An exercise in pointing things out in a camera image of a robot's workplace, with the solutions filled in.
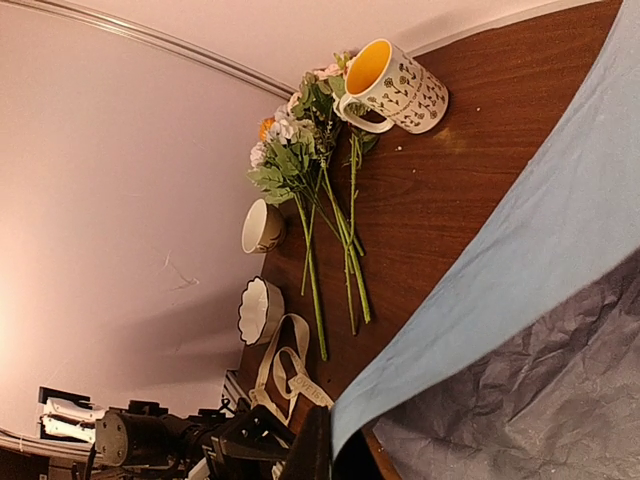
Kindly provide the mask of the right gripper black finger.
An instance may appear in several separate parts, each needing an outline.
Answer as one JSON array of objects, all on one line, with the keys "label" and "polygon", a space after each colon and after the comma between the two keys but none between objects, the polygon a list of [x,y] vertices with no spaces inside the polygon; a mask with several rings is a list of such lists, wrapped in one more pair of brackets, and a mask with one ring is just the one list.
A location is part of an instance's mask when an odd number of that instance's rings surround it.
[{"label": "right gripper black finger", "polygon": [[328,480],[331,461],[330,410],[312,407],[286,459],[284,480]]}]

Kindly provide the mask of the blue tissue paper sheet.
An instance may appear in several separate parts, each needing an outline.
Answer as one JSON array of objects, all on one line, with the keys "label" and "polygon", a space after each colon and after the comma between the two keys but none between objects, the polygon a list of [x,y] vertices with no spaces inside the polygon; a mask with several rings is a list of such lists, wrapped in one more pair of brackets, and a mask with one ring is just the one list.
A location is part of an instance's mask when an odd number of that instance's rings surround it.
[{"label": "blue tissue paper sheet", "polygon": [[332,410],[405,479],[639,475],[639,5],[477,236]]}]

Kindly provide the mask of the white hydrangea fake flower bunch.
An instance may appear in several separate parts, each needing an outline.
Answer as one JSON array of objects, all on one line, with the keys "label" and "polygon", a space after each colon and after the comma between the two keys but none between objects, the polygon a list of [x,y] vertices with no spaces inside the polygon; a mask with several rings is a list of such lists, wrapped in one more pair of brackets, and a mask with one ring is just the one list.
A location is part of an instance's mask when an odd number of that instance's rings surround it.
[{"label": "white hydrangea fake flower bunch", "polygon": [[318,85],[314,71],[304,74],[299,89],[270,116],[275,123],[268,139],[262,142],[259,138],[251,149],[248,177],[267,203],[277,206],[292,201],[296,205],[305,244],[302,283],[311,285],[320,355],[326,361],[329,350],[315,265],[314,226],[321,218],[337,238],[333,210],[322,185],[321,163],[329,160],[330,167],[338,138],[333,140],[329,124],[336,120],[331,89]]}]

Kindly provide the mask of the orange fake flower stem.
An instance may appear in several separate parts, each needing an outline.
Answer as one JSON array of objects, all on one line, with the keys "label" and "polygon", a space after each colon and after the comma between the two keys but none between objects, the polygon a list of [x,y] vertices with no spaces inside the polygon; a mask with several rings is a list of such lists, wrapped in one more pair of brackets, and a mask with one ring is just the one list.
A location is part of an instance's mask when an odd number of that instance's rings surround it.
[{"label": "orange fake flower stem", "polygon": [[270,129],[274,123],[274,117],[265,118],[261,121],[259,127],[259,138],[262,142],[265,142],[268,139]]}]

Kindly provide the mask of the pink fake flower stem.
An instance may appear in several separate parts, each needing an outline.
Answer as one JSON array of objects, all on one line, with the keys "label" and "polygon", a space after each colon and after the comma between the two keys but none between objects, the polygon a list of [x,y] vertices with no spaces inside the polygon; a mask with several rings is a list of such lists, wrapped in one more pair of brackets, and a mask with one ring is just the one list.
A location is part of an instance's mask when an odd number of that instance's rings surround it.
[{"label": "pink fake flower stem", "polygon": [[355,55],[345,51],[342,54],[335,53],[334,58],[335,62],[333,64],[324,70],[315,70],[314,75],[318,78],[319,86],[325,85],[331,89],[333,116],[336,117],[336,120],[329,122],[333,140],[337,141],[342,127],[348,128],[350,132],[350,153],[343,162],[343,167],[349,169],[349,189],[346,193],[346,211],[343,211],[332,187],[329,178],[329,160],[323,160],[321,163],[321,178],[323,189],[333,210],[337,238],[343,248],[345,284],[351,332],[353,335],[356,335],[359,328],[359,317],[353,305],[353,278],[358,289],[358,298],[361,304],[360,310],[364,322],[368,324],[371,321],[368,292],[360,266],[360,258],[365,255],[365,250],[358,238],[355,218],[355,202],[358,195],[357,173],[362,166],[363,156],[376,145],[378,136],[367,133],[363,129],[355,126],[346,119],[344,114],[339,112],[339,101],[346,98],[346,77],[355,59]]}]

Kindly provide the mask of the floral mug yellow inside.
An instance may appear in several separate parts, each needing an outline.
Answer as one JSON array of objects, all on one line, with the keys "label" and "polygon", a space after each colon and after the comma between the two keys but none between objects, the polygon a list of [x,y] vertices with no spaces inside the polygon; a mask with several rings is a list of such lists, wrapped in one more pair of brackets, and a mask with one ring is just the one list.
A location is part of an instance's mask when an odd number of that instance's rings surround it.
[{"label": "floral mug yellow inside", "polygon": [[372,134],[394,126],[422,134],[443,120],[448,106],[449,91],[434,74],[389,40],[376,39],[353,59],[336,110]]}]

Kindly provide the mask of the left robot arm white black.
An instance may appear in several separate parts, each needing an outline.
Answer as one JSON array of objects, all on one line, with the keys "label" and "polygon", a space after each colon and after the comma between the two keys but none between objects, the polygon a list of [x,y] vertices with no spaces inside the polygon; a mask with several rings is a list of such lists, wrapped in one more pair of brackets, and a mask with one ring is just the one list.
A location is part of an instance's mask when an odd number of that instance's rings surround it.
[{"label": "left robot arm white black", "polygon": [[87,479],[268,479],[295,440],[268,408],[244,398],[185,418],[157,402],[100,408],[48,387],[38,401],[42,437],[89,444]]}]

